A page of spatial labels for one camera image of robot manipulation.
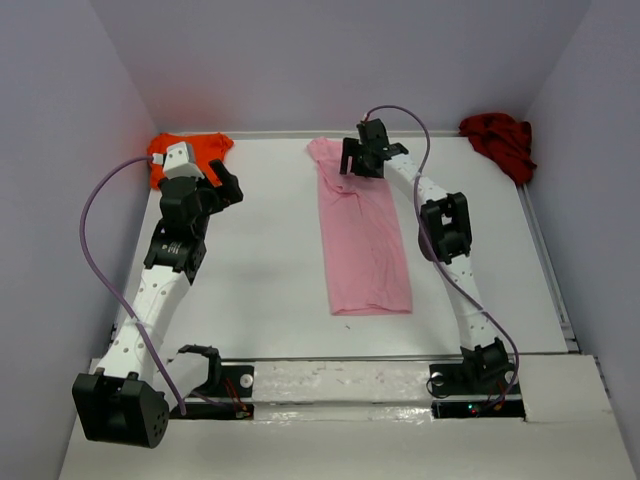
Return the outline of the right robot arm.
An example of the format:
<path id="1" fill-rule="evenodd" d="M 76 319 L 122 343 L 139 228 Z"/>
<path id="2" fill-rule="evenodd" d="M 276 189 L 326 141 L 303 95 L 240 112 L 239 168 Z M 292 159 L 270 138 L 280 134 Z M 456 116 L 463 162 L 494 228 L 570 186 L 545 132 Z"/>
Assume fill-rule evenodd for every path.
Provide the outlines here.
<path id="1" fill-rule="evenodd" d="M 457 322 L 462 360 L 430 367 L 432 395 L 502 399 L 512 389 L 514 364 L 498 337 L 502 331 L 480 304 L 466 196 L 425 176 L 425 165 L 415 166 L 409 150 L 389 140 L 381 120 L 365 118 L 357 131 L 357 138 L 342 142 L 340 175 L 386 179 L 413 202 L 420 251 L 439 271 Z"/>

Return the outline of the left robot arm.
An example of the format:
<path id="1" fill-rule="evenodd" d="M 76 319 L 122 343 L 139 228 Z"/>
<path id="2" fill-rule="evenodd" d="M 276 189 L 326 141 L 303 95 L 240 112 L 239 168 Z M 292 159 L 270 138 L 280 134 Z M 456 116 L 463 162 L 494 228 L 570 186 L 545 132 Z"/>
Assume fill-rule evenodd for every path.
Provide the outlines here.
<path id="1" fill-rule="evenodd" d="M 224 373 L 217 348 L 187 344 L 167 359 L 159 349 L 206 255 L 212 215 L 243 199 L 238 179 L 224 163 L 209 164 L 211 182 L 191 162 L 164 167 L 159 187 L 161 218 L 151 236 L 133 301 L 114 295 L 127 313 L 106 354 L 91 373 L 77 375 L 72 397 L 87 440 L 153 449 L 173 410 L 187 413 L 186 398 L 205 402 L 217 389 L 241 400 Z"/>

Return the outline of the orange t shirt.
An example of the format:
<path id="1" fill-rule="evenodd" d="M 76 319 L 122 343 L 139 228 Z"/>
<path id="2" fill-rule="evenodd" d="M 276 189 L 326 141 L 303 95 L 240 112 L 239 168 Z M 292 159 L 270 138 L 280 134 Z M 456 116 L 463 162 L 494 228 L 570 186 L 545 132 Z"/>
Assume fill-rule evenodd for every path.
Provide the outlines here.
<path id="1" fill-rule="evenodd" d="M 214 186 L 219 186 L 221 182 L 209 163 L 213 160 L 224 162 L 226 154 L 234 146 L 233 140 L 222 133 L 189 136 L 161 133 L 151 140 L 147 147 L 147 154 L 150 156 L 153 154 L 166 154 L 171 145 L 182 141 L 192 147 L 195 163 L 206 175 L 207 179 Z"/>

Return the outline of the pink t shirt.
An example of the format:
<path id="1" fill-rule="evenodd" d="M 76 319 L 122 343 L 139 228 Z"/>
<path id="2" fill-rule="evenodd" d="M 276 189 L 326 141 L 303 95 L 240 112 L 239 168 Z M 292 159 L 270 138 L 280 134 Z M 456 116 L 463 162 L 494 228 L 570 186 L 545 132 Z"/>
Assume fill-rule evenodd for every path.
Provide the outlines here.
<path id="1" fill-rule="evenodd" d="M 389 183 L 339 173 L 342 145 L 312 140 L 330 313 L 410 314 L 408 263 Z"/>

